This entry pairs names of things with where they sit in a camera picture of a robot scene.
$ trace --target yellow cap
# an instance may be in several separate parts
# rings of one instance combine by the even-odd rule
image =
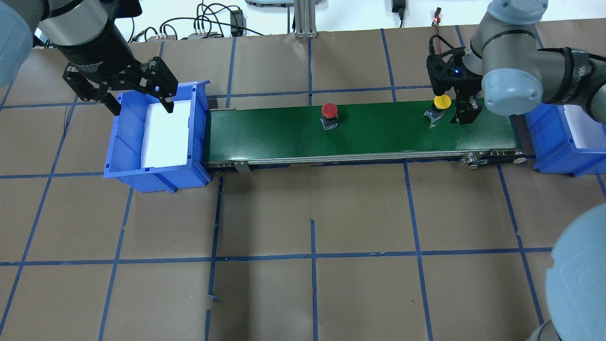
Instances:
[[[433,105],[435,105],[438,109],[448,109],[451,104],[452,100],[446,94],[443,94],[442,96],[436,96],[436,98],[433,99]]]

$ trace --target small bottle with yellow cap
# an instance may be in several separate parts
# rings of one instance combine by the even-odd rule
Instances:
[[[425,116],[429,119],[429,122],[435,123],[444,116],[446,109],[448,109],[451,104],[452,100],[448,95],[443,94],[442,96],[436,96],[433,99],[431,108],[425,112]]]

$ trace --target white wall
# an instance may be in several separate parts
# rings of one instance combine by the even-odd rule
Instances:
[[[408,0],[404,27],[430,26],[436,7],[442,7],[442,25],[477,24],[491,0]],[[247,18],[247,27],[265,35],[285,34],[287,10],[248,5],[244,0],[206,0],[239,5]],[[135,34],[148,26],[158,28],[166,19],[196,16],[200,0],[141,0],[143,14],[135,18]],[[229,23],[228,12],[218,14],[219,21]],[[606,18],[605,0],[551,0],[544,21],[565,19]],[[123,35],[130,36],[130,19],[118,19],[116,25]],[[171,22],[179,39],[193,33],[192,20]],[[398,15],[391,13],[391,0],[322,0],[316,6],[316,26],[319,31],[387,29],[399,25]],[[224,27],[226,36],[228,27]]]

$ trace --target blue plastic box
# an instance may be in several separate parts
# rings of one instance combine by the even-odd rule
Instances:
[[[107,149],[104,178],[116,178],[139,192],[167,191],[205,186],[210,177],[202,167],[202,144],[208,99],[206,84],[210,81],[182,83],[173,101],[191,100],[188,128],[187,163],[171,167],[141,168],[141,149],[145,117],[149,104],[159,103],[150,96],[128,91],[118,96],[120,116],[114,118]]]
[[[536,162],[542,173],[606,174],[606,149],[577,148],[564,107],[541,104],[526,114]]]

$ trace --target green conveyor belt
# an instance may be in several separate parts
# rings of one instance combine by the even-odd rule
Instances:
[[[213,111],[203,161],[374,160],[520,148],[508,117],[485,110],[473,124],[450,124],[451,107],[430,128],[423,116],[430,105],[431,101],[340,105],[339,126],[327,132],[320,124],[319,106]]]

